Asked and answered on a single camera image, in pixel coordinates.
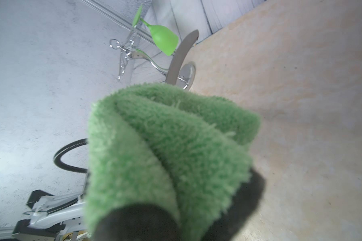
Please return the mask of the green fluffy rag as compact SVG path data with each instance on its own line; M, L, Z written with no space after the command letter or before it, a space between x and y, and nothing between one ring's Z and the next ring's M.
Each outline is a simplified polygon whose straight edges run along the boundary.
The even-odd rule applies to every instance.
M169 84L121 89L92 106L88 127L88 231L112 210L153 204L180 241L202 241L251 178L258 114Z

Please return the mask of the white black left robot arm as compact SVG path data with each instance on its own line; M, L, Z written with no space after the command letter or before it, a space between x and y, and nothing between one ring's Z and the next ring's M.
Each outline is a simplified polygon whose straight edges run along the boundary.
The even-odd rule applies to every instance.
M12 237L19 241L62 241L87 229L84 222L83 193L55 196L34 190L26 205L26 219L17 222Z

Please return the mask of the sickle with wooden handle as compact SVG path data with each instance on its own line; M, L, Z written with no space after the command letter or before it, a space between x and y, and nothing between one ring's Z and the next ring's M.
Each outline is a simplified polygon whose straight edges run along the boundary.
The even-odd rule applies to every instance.
M195 42L199 38L199 30L194 30L188 34L179 45L176 53L173 56L169 70L166 75L166 83L175 85L179 77L180 70L183 66L184 60L188 55Z

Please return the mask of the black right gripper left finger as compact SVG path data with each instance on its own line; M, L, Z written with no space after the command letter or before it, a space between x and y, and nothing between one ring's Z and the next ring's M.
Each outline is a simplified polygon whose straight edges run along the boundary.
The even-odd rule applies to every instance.
M133 204L112 210L93 232L94 241L180 241L181 231L166 210Z

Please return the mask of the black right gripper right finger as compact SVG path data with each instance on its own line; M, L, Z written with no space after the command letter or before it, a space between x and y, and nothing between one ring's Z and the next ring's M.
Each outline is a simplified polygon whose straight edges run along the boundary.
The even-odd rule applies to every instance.
M230 241L257 210L263 197L265 179L253 168L251 178L242 183L232 198L232 204L203 236L203 241Z

